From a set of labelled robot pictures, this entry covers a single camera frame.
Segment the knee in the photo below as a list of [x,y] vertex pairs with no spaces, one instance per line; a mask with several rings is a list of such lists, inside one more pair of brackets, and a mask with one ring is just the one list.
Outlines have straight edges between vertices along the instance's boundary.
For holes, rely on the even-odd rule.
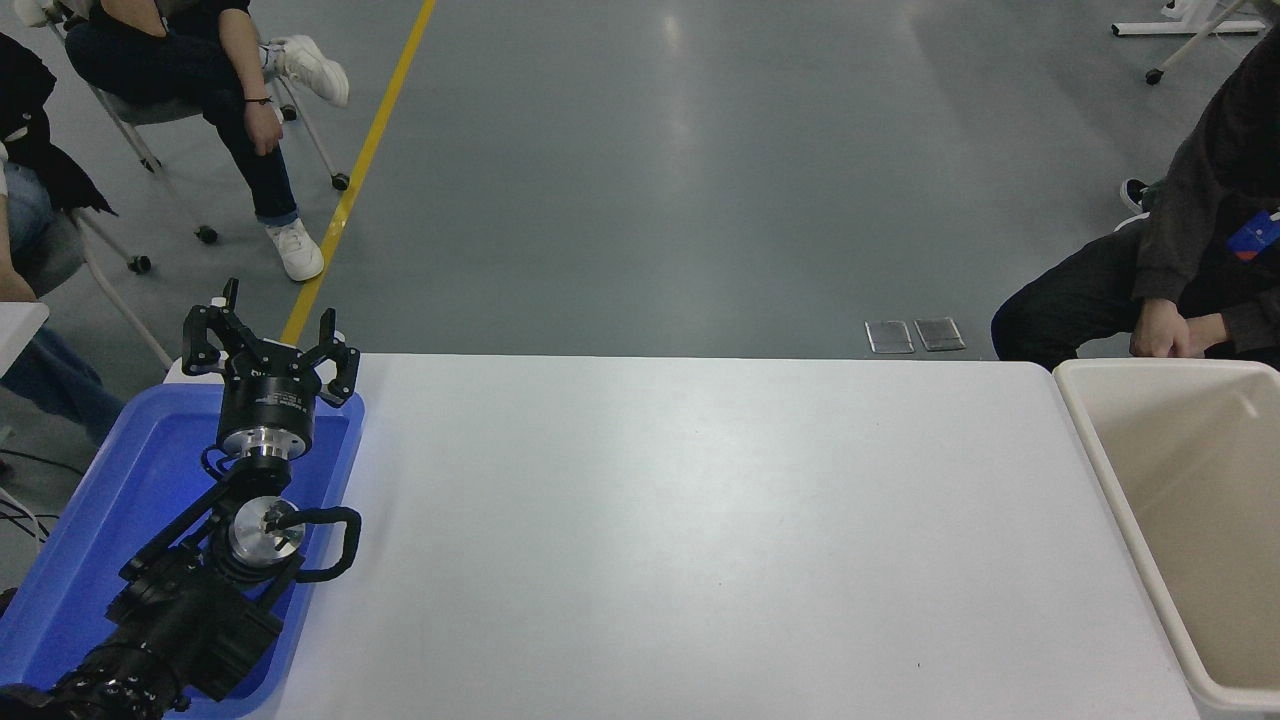
[[1028,341],[1034,336],[1038,320],[1024,293],[1006,300],[991,319],[991,343],[996,356],[1001,360],[1028,360]]
[[67,59],[81,77],[84,77],[82,68],[90,67],[92,61],[92,33],[93,28],[88,23],[81,23],[67,32]]
[[244,122],[244,100],[238,88],[209,88],[196,97],[201,113],[212,126],[238,127]]

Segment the shoe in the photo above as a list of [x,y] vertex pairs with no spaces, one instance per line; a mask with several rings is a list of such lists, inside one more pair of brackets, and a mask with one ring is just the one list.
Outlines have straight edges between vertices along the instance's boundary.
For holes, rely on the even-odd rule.
[[308,281],[324,270],[324,255],[307,234],[307,228],[302,227],[302,220],[293,220],[280,227],[268,225],[266,234],[275,243],[280,263],[284,264],[284,272],[291,279]]
[[282,76],[310,87],[330,105],[347,106],[351,91],[347,72],[338,63],[325,59],[315,40],[305,35],[291,35],[273,38],[271,45],[280,46],[276,69]]
[[1111,232],[1116,232],[1117,229],[1120,229],[1120,228],[1123,228],[1123,227],[1125,227],[1125,225],[1129,225],[1129,224],[1133,224],[1133,223],[1137,223],[1138,220],[1146,220],[1146,219],[1147,219],[1147,218],[1149,218],[1149,217],[1151,217],[1151,213],[1143,213],[1143,214],[1140,214],[1140,215],[1134,215],[1134,217],[1132,217],[1132,218],[1129,218],[1129,219],[1126,219],[1126,220],[1121,222],[1121,223],[1120,223],[1119,225],[1116,225],[1116,227],[1115,227],[1115,229],[1112,229]]
[[1129,178],[1120,183],[1120,200],[1133,210],[1134,215],[1140,215],[1147,210],[1142,206],[1142,196],[1147,192],[1147,183],[1138,178]]

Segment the yellow floor line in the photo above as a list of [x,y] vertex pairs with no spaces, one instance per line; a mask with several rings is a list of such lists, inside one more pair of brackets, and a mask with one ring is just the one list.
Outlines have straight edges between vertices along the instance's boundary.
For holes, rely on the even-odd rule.
[[324,282],[325,275],[329,274],[329,265],[333,263],[333,255],[338,250],[342,232],[347,229],[347,218],[351,217],[351,209],[356,204],[356,199],[360,197],[360,188],[365,184],[369,165],[374,161],[374,155],[378,154],[378,145],[383,141],[387,122],[390,119],[396,101],[399,99],[401,87],[404,86],[404,77],[408,76],[408,68],[413,64],[413,55],[417,53],[417,45],[422,40],[422,31],[426,29],[426,20],[431,18],[431,10],[434,9],[435,0],[422,1],[417,22],[413,23],[413,31],[408,33],[408,41],[404,42],[399,63],[396,64],[396,72],[392,73],[387,94],[383,95],[383,104],[378,108],[378,114],[374,115],[374,124],[369,128],[369,135],[365,136],[365,146],[360,150],[356,167],[351,170],[351,184],[347,187],[347,192],[342,195],[342,200],[338,201],[338,209],[333,211],[333,219],[329,220],[329,229],[324,233],[324,242],[320,243],[325,272],[302,284],[302,288],[298,291],[298,300],[293,304],[293,311],[289,313],[289,319],[284,323],[284,329],[280,332],[280,342],[297,345],[298,338],[302,336],[302,328],[307,324],[307,318],[311,316],[311,306],[315,305],[316,296],[320,293],[320,284]]

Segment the id badge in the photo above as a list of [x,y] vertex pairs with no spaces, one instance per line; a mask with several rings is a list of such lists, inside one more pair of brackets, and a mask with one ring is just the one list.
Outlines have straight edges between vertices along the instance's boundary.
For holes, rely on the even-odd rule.
[[1271,247],[1277,238],[1280,238],[1280,213],[1272,215],[1262,210],[1228,238],[1226,249],[1240,261],[1249,263],[1258,256],[1258,252]]

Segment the plastic bin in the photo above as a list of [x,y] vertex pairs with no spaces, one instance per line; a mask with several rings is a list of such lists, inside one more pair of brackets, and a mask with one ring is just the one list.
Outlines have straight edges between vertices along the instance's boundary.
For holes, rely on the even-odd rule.
[[[47,689],[115,629],[104,614],[124,588],[120,566],[212,484],[200,452],[216,434],[221,392],[220,383],[159,386],[125,406],[0,619],[0,685]],[[340,502],[364,416],[358,395],[338,410],[316,404],[315,446],[292,462],[284,497],[302,507]],[[333,534],[314,530],[302,546],[307,568],[324,565]],[[243,717],[266,702],[288,671],[314,588],[293,585],[275,603],[284,629],[244,682],[220,703],[188,688],[191,710],[179,716]]]
[[1280,373],[1129,359],[1053,375],[1188,685],[1280,711]]

